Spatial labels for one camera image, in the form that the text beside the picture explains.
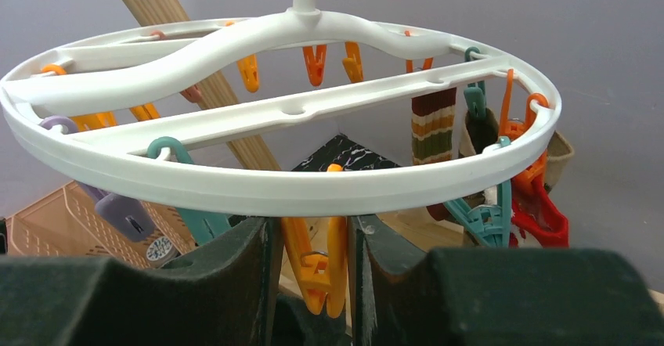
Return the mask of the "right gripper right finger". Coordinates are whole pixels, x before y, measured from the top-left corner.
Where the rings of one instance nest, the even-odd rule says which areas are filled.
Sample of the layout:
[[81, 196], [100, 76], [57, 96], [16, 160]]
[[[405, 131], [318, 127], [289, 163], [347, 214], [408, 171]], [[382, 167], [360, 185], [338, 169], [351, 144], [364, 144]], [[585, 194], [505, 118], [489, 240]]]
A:
[[623, 257], [593, 249], [423, 251], [348, 221], [357, 345], [660, 345], [663, 317]]

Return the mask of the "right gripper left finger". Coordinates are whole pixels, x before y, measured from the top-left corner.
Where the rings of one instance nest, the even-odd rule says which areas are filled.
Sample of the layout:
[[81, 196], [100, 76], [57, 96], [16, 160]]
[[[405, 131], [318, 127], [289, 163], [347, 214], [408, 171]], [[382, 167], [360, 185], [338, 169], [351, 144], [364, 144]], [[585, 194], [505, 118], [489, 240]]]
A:
[[249, 218], [160, 269], [3, 257], [4, 345], [267, 345], [282, 238]]

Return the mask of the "orange clothes peg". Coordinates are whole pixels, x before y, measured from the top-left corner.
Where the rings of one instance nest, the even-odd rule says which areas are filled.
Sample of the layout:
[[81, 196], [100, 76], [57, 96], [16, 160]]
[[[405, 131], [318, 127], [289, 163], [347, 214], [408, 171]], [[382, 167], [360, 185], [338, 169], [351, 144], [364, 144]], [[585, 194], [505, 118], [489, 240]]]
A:
[[303, 218], [280, 220], [284, 246], [307, 309], [336, 319], [345, 308], [348, 283], [348, 219], [328, 218], [327, 249], [314, 250]]

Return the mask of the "white round clip hanger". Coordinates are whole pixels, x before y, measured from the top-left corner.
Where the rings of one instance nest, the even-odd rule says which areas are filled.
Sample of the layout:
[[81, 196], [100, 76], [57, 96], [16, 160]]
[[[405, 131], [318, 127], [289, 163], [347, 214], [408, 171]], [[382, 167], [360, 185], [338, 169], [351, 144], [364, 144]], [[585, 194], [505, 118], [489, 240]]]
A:
[[[334, 88], [264, 99], [156, 120], [64, 135], [40, 126], [43, 116], [79, 116], [151, 103], [201, 83], [252, 54], [353, 41], [400, 59], [459, 53], [472, 40], [415, 27], [321, 11], [293, 0], [282, 13], [170, 23], [174, 40], [142, 28], [50, 49], [1, 81], [5, 119], [30, 154], [64, 175], [140, 200], [197, 210], [276, 217], [360, 215], [461, 198], [524, 171], [545, 150], [561, 115], [561, 95], [535, 67], [481, 45], [477, 60]], [[148, 145], [169, 135], [198, 149], [277, 128], [336, 116], [396, 99], [423, 96], [513, 70], [540, 93], [536, 118], [509, 146], [437, 164], [328, 172], [255, 171], [150, 159]]]

